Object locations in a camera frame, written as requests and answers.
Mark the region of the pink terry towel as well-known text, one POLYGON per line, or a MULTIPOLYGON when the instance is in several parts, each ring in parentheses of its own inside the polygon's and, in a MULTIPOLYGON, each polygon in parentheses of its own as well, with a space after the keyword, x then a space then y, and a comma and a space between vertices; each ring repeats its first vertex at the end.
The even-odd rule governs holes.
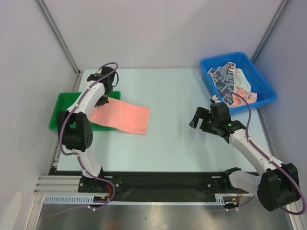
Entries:
POLYGON ((104 105, 96 106, 90 114, 90 122, 121 132, 145 135, 147 133, 150 109, 110 98, 104 105))

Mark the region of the blue white patterned towel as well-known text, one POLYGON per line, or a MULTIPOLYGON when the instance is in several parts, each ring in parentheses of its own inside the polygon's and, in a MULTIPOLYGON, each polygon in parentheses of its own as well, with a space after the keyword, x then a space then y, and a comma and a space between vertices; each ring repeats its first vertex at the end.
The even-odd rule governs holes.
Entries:
POLYGON ((236 84, 236 65, 233 62, 227 62, 224 66, 218 67, 217 69, 211 68, 208 71, 211 79, 214 82, 222 100, 227 104, 229 108, 235 105, 235 99, 232 94, 227 92, 235 92, 236 84))

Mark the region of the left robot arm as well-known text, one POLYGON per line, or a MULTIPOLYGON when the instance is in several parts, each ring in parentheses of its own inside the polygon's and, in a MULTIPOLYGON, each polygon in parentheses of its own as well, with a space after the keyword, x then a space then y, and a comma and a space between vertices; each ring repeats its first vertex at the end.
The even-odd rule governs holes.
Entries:
POLYGON ((109 103, 108 96, 115 87, 114 78, 118 77, 117 68, 117 63, 110 62, 90 74, 76 101, 56 116, 60 152, 77 159, 83 176, 90 178, 89 186, 96 192, 105 188, 106 181, 99 176, 102 167, 90 151, 93 130, 89 116, 95 106, 109 103))

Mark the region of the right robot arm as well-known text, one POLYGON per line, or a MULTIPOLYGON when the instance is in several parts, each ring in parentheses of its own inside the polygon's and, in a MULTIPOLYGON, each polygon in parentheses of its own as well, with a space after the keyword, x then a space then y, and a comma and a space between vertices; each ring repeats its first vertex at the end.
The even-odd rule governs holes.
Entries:
POLYGON ((210 109, 198 107, 189 126, 223 138, 258 173, 255 176, 239 168, 225 171, 227 177, 221 180, 225 192, 243 189, 255 195, 267 211, 283 208, 302 198, 297 168, 292 163, 284 164, 258 147, 248 132, 248 126, 232 120, 225 103, 213 103, 210 109))

